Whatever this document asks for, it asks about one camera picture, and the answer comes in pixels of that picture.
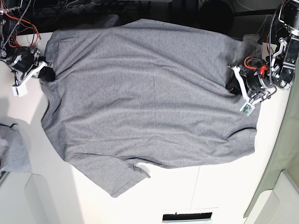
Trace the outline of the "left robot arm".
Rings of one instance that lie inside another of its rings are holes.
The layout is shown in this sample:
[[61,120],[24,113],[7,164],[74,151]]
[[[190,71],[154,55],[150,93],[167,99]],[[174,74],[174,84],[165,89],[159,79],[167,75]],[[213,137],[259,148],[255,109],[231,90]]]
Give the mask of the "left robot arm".
[[248,56],[242,64],[228,65],[233,75],[226,89],[247,101],[265,100],[291,86],[299,57],[299,2],[284,0],[270,24],[266,59]]

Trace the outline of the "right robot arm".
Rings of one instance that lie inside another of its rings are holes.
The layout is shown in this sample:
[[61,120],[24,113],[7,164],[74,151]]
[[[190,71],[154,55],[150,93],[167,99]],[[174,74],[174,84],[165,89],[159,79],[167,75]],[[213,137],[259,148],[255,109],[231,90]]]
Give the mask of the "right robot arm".
[[[24,19],[31,1],[25,7],[22,5],[22,0],[0,2],[0,61],[11,70],[17,86],[30,77],[52,82],[56,77],[53,65],[35,47],[41,40],[38,29],[31,21]],[[26,30],[33,31],[33,38],[29,45],[21,45],[17,36]]]

